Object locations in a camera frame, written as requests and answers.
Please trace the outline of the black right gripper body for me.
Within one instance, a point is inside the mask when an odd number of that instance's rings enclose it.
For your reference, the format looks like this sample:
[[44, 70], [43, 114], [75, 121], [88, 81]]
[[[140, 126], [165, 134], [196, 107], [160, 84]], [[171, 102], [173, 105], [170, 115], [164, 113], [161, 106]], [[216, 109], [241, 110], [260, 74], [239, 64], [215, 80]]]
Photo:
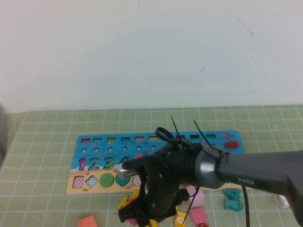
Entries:
[[188, 192], [180, 189], [180, 180], [174, 168], [184, 157], [181, 145], [165, 144], [152, 155], [125, 161], [117, 166], [117, 175], [124, 179], [138, 175], [141, 180], [139, 195], [124, 208], [118, 210], [120, 222], [138, 215], [150, 215], [150, 221], [161, 217], [188, 199]]

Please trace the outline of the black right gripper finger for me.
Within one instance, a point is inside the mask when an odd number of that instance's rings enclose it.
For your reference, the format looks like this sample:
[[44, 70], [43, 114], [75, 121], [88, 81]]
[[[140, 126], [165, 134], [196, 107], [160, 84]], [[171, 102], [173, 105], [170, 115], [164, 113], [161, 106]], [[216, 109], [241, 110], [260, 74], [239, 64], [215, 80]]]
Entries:
[[155, 218], [155, 221], [157, 221], [158, 223], [164, 221], [167, 218], [173, 217], [176, 215], [176, 211], [169, 211], [166, 214], [162, 215], [161, 217]]
[[151, 224], [150, 215], [145, 214], [145, 213], [140, 213], [138, 215], [138, 226], [139, 227], [149, 226], [150, 224]]

